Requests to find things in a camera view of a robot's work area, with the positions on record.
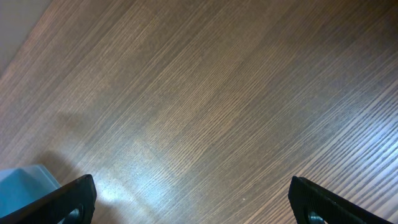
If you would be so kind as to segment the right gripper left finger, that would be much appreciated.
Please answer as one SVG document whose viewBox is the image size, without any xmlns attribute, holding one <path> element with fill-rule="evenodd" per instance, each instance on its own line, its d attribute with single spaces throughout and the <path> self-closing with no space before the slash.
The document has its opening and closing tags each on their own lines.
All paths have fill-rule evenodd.
<svg viewBox="0 0 398 224">
<path fill-rule="evenodd" d="M 85 174 L 44 197 L 1 218 L 1 223 L 90 224 L 95 211 L 96 188 L 92 175 Z"/>
</svg>

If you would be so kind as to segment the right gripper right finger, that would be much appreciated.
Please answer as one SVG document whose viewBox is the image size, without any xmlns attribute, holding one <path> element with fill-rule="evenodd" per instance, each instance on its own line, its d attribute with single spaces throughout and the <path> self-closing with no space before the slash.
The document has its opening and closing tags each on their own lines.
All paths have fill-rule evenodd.
<svg viewBox="0 0 398 224">
<path fill-rule="evenodd" d="M 292 177 L 288 199 L 299 224 L 391 224 L 304 177 Z"/>
</svg>

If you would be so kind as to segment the clear plastic storage bin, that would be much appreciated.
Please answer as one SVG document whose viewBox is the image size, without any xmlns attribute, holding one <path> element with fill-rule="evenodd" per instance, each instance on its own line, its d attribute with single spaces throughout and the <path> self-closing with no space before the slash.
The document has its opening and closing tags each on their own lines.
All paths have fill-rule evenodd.
<svg viewBox="0 0 398 224">
<path fill-rule="evenodd" d="M 1 218 L 60 188 L 42 164 L 1 170 Z"/>
</svg>

